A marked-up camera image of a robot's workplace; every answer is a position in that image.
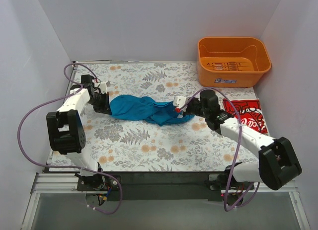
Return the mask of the teal blue t shirt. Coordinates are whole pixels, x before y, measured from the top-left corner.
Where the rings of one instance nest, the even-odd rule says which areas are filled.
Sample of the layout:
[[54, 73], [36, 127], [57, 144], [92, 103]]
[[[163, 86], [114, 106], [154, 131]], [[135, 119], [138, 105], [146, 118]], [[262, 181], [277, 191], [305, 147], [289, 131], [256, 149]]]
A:
[[173, 102], [156, 102], [148, 96], [120, 95], [110, 102], [111, 116], [128, 121], [146, 121], [159, 126], [186, 123], [194, 115], [175, 111]]

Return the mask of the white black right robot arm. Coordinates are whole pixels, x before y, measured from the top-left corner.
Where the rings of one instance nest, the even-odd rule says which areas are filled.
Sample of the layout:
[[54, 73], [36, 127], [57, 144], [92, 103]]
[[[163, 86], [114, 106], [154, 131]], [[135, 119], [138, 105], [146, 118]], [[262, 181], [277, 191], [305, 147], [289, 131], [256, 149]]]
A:
[[183, 115], [195, 115], [205, 119], [207, 126], [249, 150], [258, 158], [257, 163], [236, 163], [225, 170], [225, 184], [238, 188], [243, 182], [264, 183], [278, 190], [302, 173], [302, 168], [291, 142], [281, 137], [259, 133], [243, 125], [239, 119], [220, 107], [215, 92], [206, 89], [200, 97], [175, 97], [173, 105]]

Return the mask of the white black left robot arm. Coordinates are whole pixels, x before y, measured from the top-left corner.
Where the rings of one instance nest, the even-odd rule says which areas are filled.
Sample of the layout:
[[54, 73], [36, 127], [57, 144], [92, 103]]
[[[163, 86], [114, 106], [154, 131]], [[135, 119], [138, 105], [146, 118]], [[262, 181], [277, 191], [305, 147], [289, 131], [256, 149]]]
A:
[[87, 104], [92, 105], [96, 113], [112, 114], [107, 83], [91, 75], [82, 75], [80, 83], [72, 85], [70, 94], [57, 111], [46, 116], [50, 146], [79, 167], [76, 176], [85, 185], [101, 190], [106, 179], [100, 174], [100, 164], [83, 152], [86, 136], [80, 114]]

